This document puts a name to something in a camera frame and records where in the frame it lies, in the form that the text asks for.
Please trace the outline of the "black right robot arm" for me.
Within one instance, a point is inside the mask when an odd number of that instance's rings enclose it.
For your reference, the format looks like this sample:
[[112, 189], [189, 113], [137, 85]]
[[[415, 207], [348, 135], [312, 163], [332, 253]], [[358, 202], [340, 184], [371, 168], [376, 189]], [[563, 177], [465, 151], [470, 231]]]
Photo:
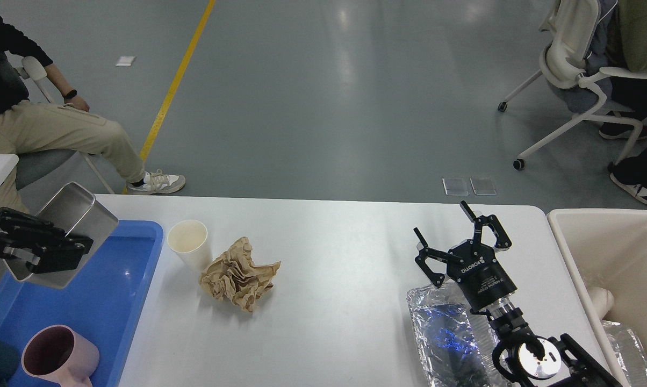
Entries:
[[469, 306], [469, 313], [485, 316], [497, 343], [491, 359], [495, 369], [509, 382], [533, 386], [553, 378], [561, 367], [569, 377], [557, 386], [619, 386], [619, 381], [569, 334], [559, 338], [535, 335], [523, 312], [511, 301], [517, 287], [496, 254], [512, 242], [498, 217], [476, 214], [466, 201], [459, 206], [473, 223], [470, 239], [442, 252], [431, 248], [418, 228], [415, 262], [435, 288], [446, 278], [456, 282]]

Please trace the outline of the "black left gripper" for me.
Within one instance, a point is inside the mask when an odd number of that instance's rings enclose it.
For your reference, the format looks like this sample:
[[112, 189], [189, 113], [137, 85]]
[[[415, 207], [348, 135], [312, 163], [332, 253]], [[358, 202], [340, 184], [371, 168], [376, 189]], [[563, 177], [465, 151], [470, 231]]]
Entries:
[[30, 274], [75, 270], [93, 244], [91, 238], [65, 236], [66, 232], [53, 222], [9, 207], [0, 208], [0, 230], [50, 235], [4, 236], [0, 240], [0, 257], [17, 260], [17, 266]]

